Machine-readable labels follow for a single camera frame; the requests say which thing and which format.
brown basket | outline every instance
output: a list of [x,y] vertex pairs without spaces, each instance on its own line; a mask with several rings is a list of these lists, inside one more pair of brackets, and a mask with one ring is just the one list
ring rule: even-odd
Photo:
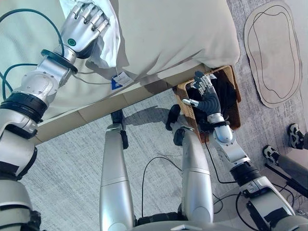
[[[215,72],[221,71],[221,70],[224,71],[228,80],[230,81],[230,83],[233,84],[235,91],[236,91],[237,102],[227,111],[229,115],[228,121],[230,122],[230,128],[233,130],[236,130],[241,126],[241,119],[240,119],[240,113],[239,113],[239,107],[238,107],[238,103],[241,101],[241,95],[240,95],[239,89],[236,84],[235,75],[234,75],[232,67],[222,66],[218,69],[207,72],[207,74],[210,74],[210,73],[215,74]],[[178,104],[180,105],[181,111],[184,113],[188,124],[192,128],[194,128],[194,132],[199,138],[200,142],[204,143],[205,141],[208,141],[208,135],[204,132],[199,132],[196,119],[193,113],[193,108],[190,105],[186,105],[182,102],[183,99],[188,99],[186,85],[190,84],[191,82],[193,82],[193,80],[188,80],[187,82],[179,84],[174,89],[174,92],[175,92]]]

black cloth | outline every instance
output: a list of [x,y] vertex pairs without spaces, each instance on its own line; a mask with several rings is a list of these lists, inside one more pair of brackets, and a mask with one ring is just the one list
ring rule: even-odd
[[[217,93],[221,113],[223,117],[228,118],[228,109],[236,103],[236,92],[234,86],[229,82],[224,71],[217,71],[214,73],[217,79],[212,79],[211,82]],[[188,97],[193,100],[203,101],[203,97],[196,88],[191,88],[190,85],[186,86]],[[208,130],[207,114],[198,108],[193,107],[193,112],[197,124],[200,125],[202,131]]]

bed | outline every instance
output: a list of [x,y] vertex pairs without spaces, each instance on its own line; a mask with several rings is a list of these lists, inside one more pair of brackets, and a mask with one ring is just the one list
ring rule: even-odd
[[[79,74],[60,88],[39,124],[36,144],[82,126],[115,110],[160,93],[205,71],[237,62],[240,50],[225,0],[113,0],[121,44],[117,71],[134,80],[112,90],[115,68],[101,69],[78,60]],[[60,29],[65,18],[58,0],[2,0],[0,14],[31,8],[47,15]],[[42,49],[53,50],[57,36],[39,15],[17,13],[0,24],[0,70],[17,63],[38,63]],[[8,75],[13,88],[33,66]]]

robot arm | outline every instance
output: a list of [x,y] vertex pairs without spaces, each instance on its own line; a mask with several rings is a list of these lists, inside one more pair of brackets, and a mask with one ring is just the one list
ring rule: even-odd
[[37,155],[28,139],[35,136],[57,90],[77,72],[76,58],[90,56],[107,25],[98,7],[78,3],[62,27],[64,53],[60,46],[53,52],[43,50],[37,68],[25,74],[21,86],[0,105],[0,230],[39,230],[40,215],[32,211],[26,188],[18,182]]
[[221,160],[227,160],[225,162],[240,186],[240,191],[246,198],[249,198],[246,206],[259,230],[291,231],[297,227],[306,229],[308,221],[295,216],[289,203],[272,183],[252,165],[247,154],[237,143],[235,133],[220,113],[219,101],[213,100],[215,98],[213,94],[216,93],[210,82],[210,75],[202,74],[200,76],[200,73],[196,73],[195,87],[198,88],[201,95],[205,97],[210,95],[212,99],[204,101],[207,105],[190,99],[183,100],[183,102],[207,113],[207,120],[214,128],[209,136],[210,142],[217,149]]

green cable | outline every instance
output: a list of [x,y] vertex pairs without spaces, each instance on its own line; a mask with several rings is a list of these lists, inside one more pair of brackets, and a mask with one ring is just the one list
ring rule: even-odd
[[13,68],[17,67],[17,66],[36,66],[37,64],[15,64],[15,65],[12,65],[10,66],[5,72],[4,72],[4,75],[1,76],[2,78],[2,97],[3,97],[3,100],[6,99],[6,94],[5,94],[5,84],[8,86],[8,88],[10,89],[10,91],[12,92],[13,89],[11,87],[11,85],[8,83],[8,81],[6,80],[6,77],[9,73],[10,70],[12,70]]
[[[32,10],[32,9],[17,9],[17,10],[12,10],[12,11],[9,11],[9,12],[5,13],[4,15],[2,15],[2,16],[0,17],[0,23],[1,23],[6,17],[10,16],[11,14],[18,13],[18,12],[32,12],[32,13],[36,13],[36,14],[39,14],[39,15],[41,15],[42,17],[44,17],[44,18],[53,26],[53,28],[55,29],[55,31],[56,31],[56,33],[57,33],[57,35],[58,35],[58,39],[59,39],[59,42],[60,42],[60,46],[61,46],[61,53],[62,53],[61,55],[64,56],[64,45],[63,45],[63,41],[62,41],[61,34],[60,34],[59,30],[57,29],[56,25],[52,22],[52,20],[51,20],[49,17],[47,17],[46,15],[44,15],[43,13],[41,13],[41,12],[39,12],[39,11],[36,11],[36,10]],[[12,68],[14,68],[14,67],[9,67],[8,70],[7,70],[6,72],[10,71]],[[12,89],[11,85],[9,84],[9,82],[6,80],[6,75],[5,75],[5,74],[3,75],[3,74],[0,72],[0,78],[2,79],[2,97],[3,97],[3,100],[5,100],[5,99],[6,99],[5,87],[4,87],[4,90],[3,90],[3,85],[5,84],[5,85],[9,88],[9,90],[10,90],[11,92],[13,91],[13,89]]]

